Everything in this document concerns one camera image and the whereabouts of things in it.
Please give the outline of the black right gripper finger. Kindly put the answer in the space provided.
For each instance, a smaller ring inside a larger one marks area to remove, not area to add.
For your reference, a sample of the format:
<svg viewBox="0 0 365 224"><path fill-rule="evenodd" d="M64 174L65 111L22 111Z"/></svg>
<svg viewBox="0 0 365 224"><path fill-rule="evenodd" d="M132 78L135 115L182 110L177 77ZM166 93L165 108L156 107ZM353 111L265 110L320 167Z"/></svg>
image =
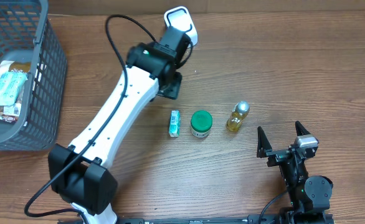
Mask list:
<svg viewBox="0 0 365 224"><path fill-rule="evenodd" d="M297 136L304 136L310 134L310 132L299 121L295 121L295 129Z"/></svg>
<svg viewBox="0 0 365 224"><path fill-rule="evenodd" d="M257 134L258 134L257 157L267 157L267 154L272 151L272 147L261 126L257 128Z"/></svg>

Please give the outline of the yellow Vim dish soap bottle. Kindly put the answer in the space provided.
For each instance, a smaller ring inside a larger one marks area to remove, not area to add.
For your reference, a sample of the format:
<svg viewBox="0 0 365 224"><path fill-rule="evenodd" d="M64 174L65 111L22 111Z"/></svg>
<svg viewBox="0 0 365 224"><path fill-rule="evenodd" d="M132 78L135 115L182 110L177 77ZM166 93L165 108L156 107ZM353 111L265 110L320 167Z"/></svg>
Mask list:
<svg viewBox="0 0 365 224"><path fill-rule="evenodd" d="M246 101L238 102L234 106L230 118L226 122L226 128L229 131L237 132L240 129L243 120L247 117L249 112L250 112L250 105L248 102Z"/></svg>

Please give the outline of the green lid white jar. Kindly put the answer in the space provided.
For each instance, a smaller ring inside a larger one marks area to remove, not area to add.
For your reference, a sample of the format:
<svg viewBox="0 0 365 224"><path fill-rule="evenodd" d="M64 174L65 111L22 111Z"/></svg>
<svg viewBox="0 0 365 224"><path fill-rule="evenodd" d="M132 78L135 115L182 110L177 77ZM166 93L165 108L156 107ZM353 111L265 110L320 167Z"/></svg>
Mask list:
<svg viewBox="0 0 365 224"><path fill-rule="evenodd" d="M212 127L212 116L205 110L196 111L191 117L191 133L197 138L206 138Z"/></svg>

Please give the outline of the green Kleenex tissue pack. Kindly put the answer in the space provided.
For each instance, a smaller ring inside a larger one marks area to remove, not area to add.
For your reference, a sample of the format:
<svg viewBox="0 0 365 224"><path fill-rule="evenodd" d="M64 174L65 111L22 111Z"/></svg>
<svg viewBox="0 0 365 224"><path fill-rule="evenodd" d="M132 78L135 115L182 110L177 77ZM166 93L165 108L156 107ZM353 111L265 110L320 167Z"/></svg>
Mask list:
<svg viewBox="0 0 365 224"><path fill-rule="evenodd" d="M172 110L169 119L169 135L172 138L179 137L181 125L181 115L179 110Z"/></svg>

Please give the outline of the colourful snack packet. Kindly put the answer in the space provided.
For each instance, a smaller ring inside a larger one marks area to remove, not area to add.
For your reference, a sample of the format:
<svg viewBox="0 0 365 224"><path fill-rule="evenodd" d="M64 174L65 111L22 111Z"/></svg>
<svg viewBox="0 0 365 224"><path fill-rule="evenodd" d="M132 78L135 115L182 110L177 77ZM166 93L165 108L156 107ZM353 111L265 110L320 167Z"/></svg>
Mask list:
<svg viewBox="0 0 365 224"><path fill-rule="evenodd" d="M0 108L0 121L7 123L16 122L19 119L21 113L21 104L16 103L12 106L4 106Z"/></svg>

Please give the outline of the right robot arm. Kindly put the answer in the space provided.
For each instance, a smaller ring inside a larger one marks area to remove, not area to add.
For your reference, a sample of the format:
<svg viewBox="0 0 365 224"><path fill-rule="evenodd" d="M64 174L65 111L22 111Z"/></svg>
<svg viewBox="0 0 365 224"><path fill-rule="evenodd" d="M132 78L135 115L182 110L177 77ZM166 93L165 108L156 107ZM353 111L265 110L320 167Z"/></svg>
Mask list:
<svg viewBox="0 0 365 224"><path fill-rule="evenodd" d="M330 208L333 182L322 175L310 176L305 161L315 156L319 140L299 121L295 122L296 138L286 149L274 151L262 127L257 128L257 157L267 158L269 167L278 166L286 189L263 208L258 223L333 224ZM290 206L281 208L273 218L265 218L267 209L285 194Z"/></svg>

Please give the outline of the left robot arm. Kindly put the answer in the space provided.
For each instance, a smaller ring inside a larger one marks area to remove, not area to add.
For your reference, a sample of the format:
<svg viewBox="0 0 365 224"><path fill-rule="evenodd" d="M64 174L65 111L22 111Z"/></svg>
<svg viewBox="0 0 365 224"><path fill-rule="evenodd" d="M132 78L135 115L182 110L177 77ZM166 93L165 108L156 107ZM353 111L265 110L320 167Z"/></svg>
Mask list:
<svg viewBox="0 0 365 224"><path fill-rule="evenodd" d="M117 181L109 171L116 152L151 100L178 97L182 76L177 70L197 41L194 27L169 26L160 41L132 47L117 86L94 119L68 147L57 144L50 151L51 188L83 223L116 223L111 201Z"/></svg>

